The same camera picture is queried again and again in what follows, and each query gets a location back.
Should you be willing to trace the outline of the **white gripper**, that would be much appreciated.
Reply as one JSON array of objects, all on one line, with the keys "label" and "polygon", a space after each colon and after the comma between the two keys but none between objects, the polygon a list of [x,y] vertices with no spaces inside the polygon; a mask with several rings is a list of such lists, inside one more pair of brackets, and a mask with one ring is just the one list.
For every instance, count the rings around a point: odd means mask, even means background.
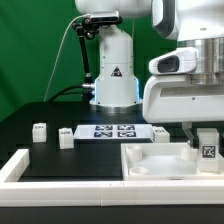
[{"label": "white gripper", "polygon": [[188,144],[197,147],[191,122],[224,121],[224,85],[192,85],[189,75],[152,76],[142,113],[148,123],[183,122]]}]

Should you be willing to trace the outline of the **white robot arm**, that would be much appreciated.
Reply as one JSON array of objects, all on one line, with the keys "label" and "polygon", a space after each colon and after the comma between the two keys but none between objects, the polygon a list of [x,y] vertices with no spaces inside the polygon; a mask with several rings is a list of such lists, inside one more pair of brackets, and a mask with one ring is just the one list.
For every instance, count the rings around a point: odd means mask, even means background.
[{"label": "white robot arm", "polygon": [[149,123],[224,121],[224,0],[75,0],[79,12],[152,18],[176,49],[152,59],[143,94]]}]

